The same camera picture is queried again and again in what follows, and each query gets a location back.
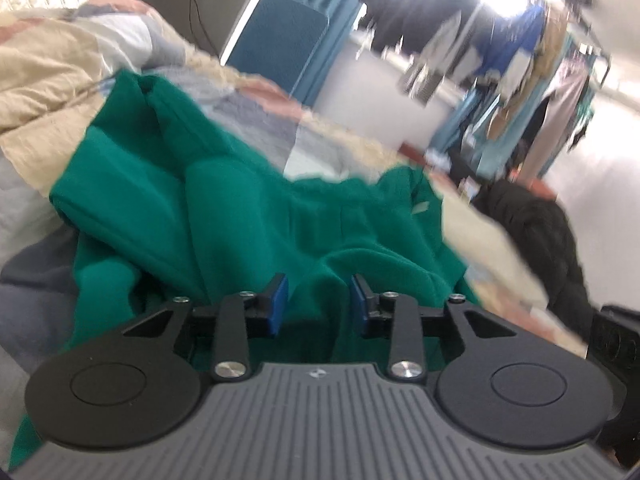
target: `bed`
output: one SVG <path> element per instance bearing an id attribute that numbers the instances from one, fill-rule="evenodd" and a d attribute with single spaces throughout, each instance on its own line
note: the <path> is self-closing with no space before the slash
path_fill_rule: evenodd
<path id="1" fill-rule="evenodd" d="M 24 388 L 63 349 L 74 323 L 78 233 L 49 203 L 120 70 L 155 73 L 289 179 L 357 176 L 373 183 L 409 164 L 331 124 L 260 76 L 245 75 L 181 38 L 139 0 L 88 0 L 78 9 L 0 14 L 0 466 L 24 417 Z M 430 175 L 443 200 L 446 243 L 469 264 L 488 310 L 584 355 L 545 313 L 546 295 L 503 229 Z"/>

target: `black coat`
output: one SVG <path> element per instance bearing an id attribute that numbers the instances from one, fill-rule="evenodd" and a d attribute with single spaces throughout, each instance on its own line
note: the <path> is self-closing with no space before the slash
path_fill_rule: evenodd
<path id="1" fill-rule="evenodd" d="M 588 341 L 595 310 L 584 285 L 574 234 L 562 208 L 506 180 L 483 187 L 473 205 L 505 228 L 545 287 L 549 311 Z"/>
<path id="2" fill-rule="evenodd" d="M 374 52 L 394 47 L 402 39 L 406 54 L 421 52 L 440 26 L 456 12 L 462 23 L 469 19 L 479 0 L 361 0 L 373 10 L 376 32 Z"/>

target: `silver screw head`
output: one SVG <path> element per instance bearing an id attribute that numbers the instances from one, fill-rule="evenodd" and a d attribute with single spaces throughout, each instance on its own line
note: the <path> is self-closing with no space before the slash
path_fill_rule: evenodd
<path id="1" fill-rule="evenodd" d="M 449 301 L 456 304 L 465 303 L 466 296 L 464 294 L 451 294 L 449 296 Z"/>
<path id="2" fill-rule="evenodd" d="M 246 373 L 246 366 L 237 361 L 222 361 L 216 365 L 215 372 L 219 377 L 235 379 Z"/>
<path id="3" fill-rule="evenodd" d="M 413 361 L 400 361 L 391 366 L 391 373 L 403 379 L 412 379 L 422 374 L 422 367 Z"/>

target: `green cloth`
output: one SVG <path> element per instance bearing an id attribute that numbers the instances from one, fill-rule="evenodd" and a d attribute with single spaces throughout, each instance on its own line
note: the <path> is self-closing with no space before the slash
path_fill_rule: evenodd
<path id="1" fill-rule="evenodd" d="M 351 327 L 354 273 L 375 292 L 396 290 L 425 306 L 442 306 L 453 291 L 471 295 L 422 170 L 398 167 L 374 186 L 290 182 L 158 76 L 118 77 L 50 199 L 82 233 L 69 346 L 156 304 L 159 290 L 217 302 L 284 272 L 290 296 L 280 335 L 252 340 L 252 360 L 384 369 L 388 340 L 363 340 Z M 442 366 L 437 341 L 425 346 L 430 365 Z M 24 424 L 12 465 L 36 442 Z"/>

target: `floor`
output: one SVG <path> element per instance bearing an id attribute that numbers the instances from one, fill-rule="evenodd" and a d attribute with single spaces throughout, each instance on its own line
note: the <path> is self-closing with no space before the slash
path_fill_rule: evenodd
<path id="1" fill-rule="evenodd" d="M 640 310 L 640 116 L 609 100 L 595 108 L 588 136 L 546 182 L 572 222 L 591 300 Z"/>

